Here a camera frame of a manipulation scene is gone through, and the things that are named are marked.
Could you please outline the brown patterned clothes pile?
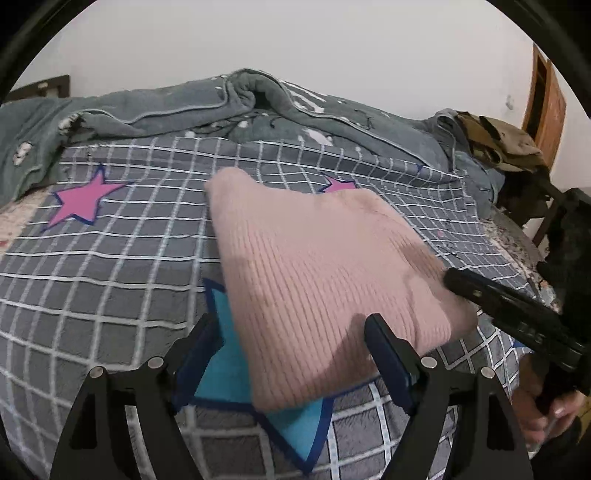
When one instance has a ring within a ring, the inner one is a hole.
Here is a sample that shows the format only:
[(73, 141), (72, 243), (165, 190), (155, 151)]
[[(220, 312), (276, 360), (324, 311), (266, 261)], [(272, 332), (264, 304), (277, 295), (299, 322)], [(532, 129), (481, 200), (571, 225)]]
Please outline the brown patterned clothes pile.
[(459, 112), (472, 156), (504, 172), (548, 175), (542, 151), (528, 133), (505, 121)]

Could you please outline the grey-green fleece quilt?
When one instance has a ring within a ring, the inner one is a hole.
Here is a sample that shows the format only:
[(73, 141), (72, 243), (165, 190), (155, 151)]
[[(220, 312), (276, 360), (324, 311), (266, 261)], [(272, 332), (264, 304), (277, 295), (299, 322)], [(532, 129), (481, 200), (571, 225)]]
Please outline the grey-green fleece quilt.
[(407, 119), (242, 69), (153, 90), (3, 104), (1, 203), (57, 181), (59, 154), (70, 145), (172, 134), (235, 143), (286, 141), (348, 156), (359, 149), (378, 156), (383, 166), (401, 160), (458, 174), (482, 218), (489, 217), (505, 182), (501, 172), (470, 153), (454, 110)]

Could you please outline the dark chair by bed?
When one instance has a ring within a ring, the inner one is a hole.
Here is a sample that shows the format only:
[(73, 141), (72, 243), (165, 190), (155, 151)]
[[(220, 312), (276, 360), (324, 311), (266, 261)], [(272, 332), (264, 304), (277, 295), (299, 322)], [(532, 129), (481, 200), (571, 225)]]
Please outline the dark chair by bed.
[(545, 173), (508, 172), (497, 206), (517, 225), (541, 218), (548, 253), (535, 270), (553, 289), (567, 316), (590, 307), (590, 196), (579, 188), (562, 192)]

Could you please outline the grey checked star blanket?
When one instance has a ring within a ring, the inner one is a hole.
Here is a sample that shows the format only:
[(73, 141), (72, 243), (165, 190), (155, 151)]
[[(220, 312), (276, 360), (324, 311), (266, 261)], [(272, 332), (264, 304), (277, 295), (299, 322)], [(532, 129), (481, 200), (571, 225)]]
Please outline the grey checked star blanket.
[[(394, 207), (450, 266), (540, 299), (525, 260), (489, 239), (463, 173), (301, 138), (155, 137), (67, 148), (55, 192), (84, 186), (101, 166), (107, 182), (130, 184), (100, 200), (94, 223), (48, 227), (60, 210), (51, 191), (1, 258), (1, 417), (13, 451), (41, 479), (88, 370), (129, 370), (164, 354), (204, 313), (204, 279), (222, 283), (204, 186), (224, 167), (303, 193), (320, 193), (328, 177), (353, 181)], [(450, 370), (490, 366), (511, 392), (523, 349), (480, 318), (476, 331), (433, 353)], [(177, 419), (206, 479), (377, 479), (407, 422), (380, 380), (346, 394), (305, 478), (249, 415), (189, 407)]]

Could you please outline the pink knit sweater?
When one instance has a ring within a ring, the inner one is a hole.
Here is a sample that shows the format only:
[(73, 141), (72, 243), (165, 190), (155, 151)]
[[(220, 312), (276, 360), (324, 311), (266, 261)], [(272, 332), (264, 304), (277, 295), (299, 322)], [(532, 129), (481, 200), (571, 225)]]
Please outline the pink knit sweater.
[(367, 189), (308, 194), (238, 168), (205, 185), (235, 331), (263, 412), (332, 396), (377, 375), (363, 324), (381, 315), (419, 354), (476, 327), (444, 263)]

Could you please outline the floral bed sheet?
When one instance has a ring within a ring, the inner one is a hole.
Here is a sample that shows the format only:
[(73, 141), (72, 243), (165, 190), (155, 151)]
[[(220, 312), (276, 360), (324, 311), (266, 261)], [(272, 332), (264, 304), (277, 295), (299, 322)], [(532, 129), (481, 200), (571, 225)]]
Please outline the floral bed sheet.
[(482, 220), (482, 224), (489, 240), (525, 278), (534, 295), (543, 303), (555, 300), (553, 287), (537, 270), (541, 252), (523, 230), (497, 207), (491, 208), (489, 218)]

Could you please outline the dark wooden headboard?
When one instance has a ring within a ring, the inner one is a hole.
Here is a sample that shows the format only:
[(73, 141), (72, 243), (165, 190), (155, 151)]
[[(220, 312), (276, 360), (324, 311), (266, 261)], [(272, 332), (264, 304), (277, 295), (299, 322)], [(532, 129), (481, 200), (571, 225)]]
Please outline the dark wooden headboard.
[(70, 96), (70, 76), (61, 75), (22, 86), (9, 92), (4, 103), (37, 98), (68, 98)]

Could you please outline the brown wooden door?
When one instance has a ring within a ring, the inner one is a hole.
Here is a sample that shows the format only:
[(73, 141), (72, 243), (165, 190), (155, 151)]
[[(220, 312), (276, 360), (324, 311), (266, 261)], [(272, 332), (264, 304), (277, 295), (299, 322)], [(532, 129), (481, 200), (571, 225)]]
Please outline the brown wooden door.
[(552, 169), (558, 153), (566, 109), (566, 99), (551, 60), (533, 45), (531, 86), (522, 129), (541, 150), (548, 170)]

